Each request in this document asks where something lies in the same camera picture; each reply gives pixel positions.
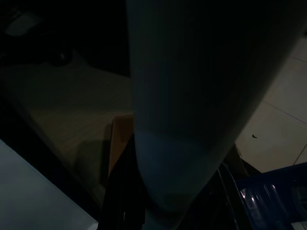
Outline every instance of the tiled floor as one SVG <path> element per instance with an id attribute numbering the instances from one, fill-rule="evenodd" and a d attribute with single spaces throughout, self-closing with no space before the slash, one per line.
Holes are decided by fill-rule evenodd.
<path id="1" fill-rule="evenodd" d="M 306 162 L 306 105 L 307 39 L 302 38 L 238 137 L 242 158 L 261 172 Z"/>
<path id="2" fill-rule="evenodd" d="M 24 65 L 2 69 L 0 75 L 59 157 L 100 193 L 112 120 L 132 113 L 130 79 L 94 69 L 77 54 L 63 67 Z"/>

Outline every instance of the cardboard box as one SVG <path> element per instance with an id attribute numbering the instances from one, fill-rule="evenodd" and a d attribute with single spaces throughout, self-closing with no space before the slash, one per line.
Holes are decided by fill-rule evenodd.
<path id="1" fill-rule="evenodd" d="M 118 116 L 114 118 L 111 134 L 109 175 L 133 132 L 133 115 Z"/>

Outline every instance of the floor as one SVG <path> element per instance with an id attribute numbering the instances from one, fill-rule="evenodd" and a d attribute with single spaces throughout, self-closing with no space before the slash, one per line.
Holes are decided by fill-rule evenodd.
<path id="1" fill-rule="evenodd" d="M 261 172 L 307 161 L 306 89 L 307 39 L 301 38 L 236 141 L 242 158 Z"/>
<path id="2" fill-rule="evenodd" d="M 94 69 L 76 53 L 63 67 L 22 65 L 0 75 L 58 157 L 101 199 L 112 120 L 132 114 L 130 78 Z"/>

